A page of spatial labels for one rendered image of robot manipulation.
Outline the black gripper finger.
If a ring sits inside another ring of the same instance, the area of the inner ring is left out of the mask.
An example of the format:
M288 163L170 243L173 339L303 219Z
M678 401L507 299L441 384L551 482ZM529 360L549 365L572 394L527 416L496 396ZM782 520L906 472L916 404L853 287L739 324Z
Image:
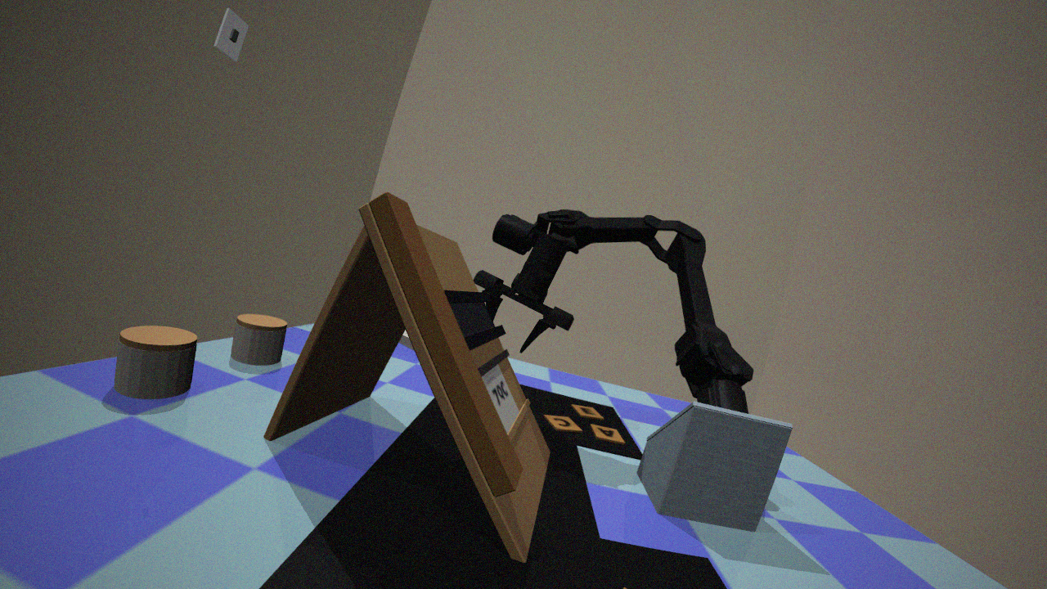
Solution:
M540 333L545 332L545 329L549 327L555 330L556 326L552 326L551 324L545 323L545 321L543 321L542 318L539 318L537 325L535 325L530 335L528 335L526 342L524 342L524 346L521 346L520 353L526 350L528 345L533 343L533 341L540 335Z
M490 314L490 317L492 318L492 321L493 321L494 318L495 318L495 313L497 313L497 309L502 304L502 298L500 297L494 297L494 295L489 294L489 292L488 292L488 295L489 295L490 299L492 299L492 302L486 302L486 307L487 307L488 312Z

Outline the grey cylindrical container with tan lid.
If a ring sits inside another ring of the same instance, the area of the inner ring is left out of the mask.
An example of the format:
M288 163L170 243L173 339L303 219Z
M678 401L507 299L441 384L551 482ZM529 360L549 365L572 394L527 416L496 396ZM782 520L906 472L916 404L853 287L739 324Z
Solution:
M197 335L169 326L122 330L115 391L127 398L161 399L185 393L193 383Z
M287 321L269 316L241 314L236 320L231 357L254 366L279 364Z

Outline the tan square letter tile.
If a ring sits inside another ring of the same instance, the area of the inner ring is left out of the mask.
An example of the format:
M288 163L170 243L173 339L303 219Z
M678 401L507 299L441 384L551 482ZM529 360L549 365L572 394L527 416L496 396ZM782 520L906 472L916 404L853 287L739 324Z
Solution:
M586 417L591 420L604 420L602 416L600 416L599 412L596 409L594 409L594 407L584 407L579 405L571 405L571 407L573 407L573 410L575 410L580 417Z
M595 434L595 438L599 440L604 440L607 443L618 443L625 444L623 438L620 436L618 431L612 428L605 428L605 426L593 425L591 424L591 431Z
M553 426L555 431L566 431L574 433L582 433L580 426L574 424L571 418L563 416L549 416L545 415L547 422Z

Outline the white paper ticket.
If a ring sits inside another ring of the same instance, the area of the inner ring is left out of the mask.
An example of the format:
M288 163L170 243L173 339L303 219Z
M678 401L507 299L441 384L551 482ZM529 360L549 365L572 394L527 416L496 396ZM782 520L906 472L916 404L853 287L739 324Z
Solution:
M492 398L493 405L495 406L498 415L500 415L502 425L505 426L508 433L512 424L514 424L514 420L519 416L519 408L515 405L505 378L502 377L500 366L498 366L498 364L495 365L482 378L488 389L490 398Z

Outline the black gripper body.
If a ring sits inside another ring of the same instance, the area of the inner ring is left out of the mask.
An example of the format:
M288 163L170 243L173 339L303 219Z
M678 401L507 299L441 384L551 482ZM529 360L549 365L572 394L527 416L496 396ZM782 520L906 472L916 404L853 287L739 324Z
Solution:
M521 269L521 273L519 274L519 279L517 279L513 288L502 284L504 281L500 278L485 271L476 273L474 284L485 288L485 291L494 295L494 297L505 295L506 297L515 299L520 304L530 307L534 312L542 314L542 320L545 323L569 331L573 324L571 313L564 312L559 307L554 307L553 309L552 307L541 304L543 298L545 298L547 288L552 284L555 273L556 271L550 268L550 266L545 266L545 264L535 259L527 258L524 269ZM521 292L524 297L519 297L515 292ZM534 302L536 304L528 301L528 298L535 299Z

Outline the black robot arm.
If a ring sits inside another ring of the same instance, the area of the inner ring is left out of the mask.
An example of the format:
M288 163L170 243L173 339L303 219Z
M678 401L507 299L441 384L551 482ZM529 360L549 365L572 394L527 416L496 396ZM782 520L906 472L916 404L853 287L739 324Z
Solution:
M677 232L668 251L654 237L658 231ZM754 368L733 350L728 335L715 323L701 268L706 251L701 232L680 221L655 216L598 218L560 209L539 214L534 225L517 216L502 216L492 239L521 256L533 247L528 257L554 271L558 271L566 251L578 254L582 247L594 243L640 241L647 245L659 260L677 274L685 333L674 349L676 366L691 394L703 405L748 414L741 385L753 379Z

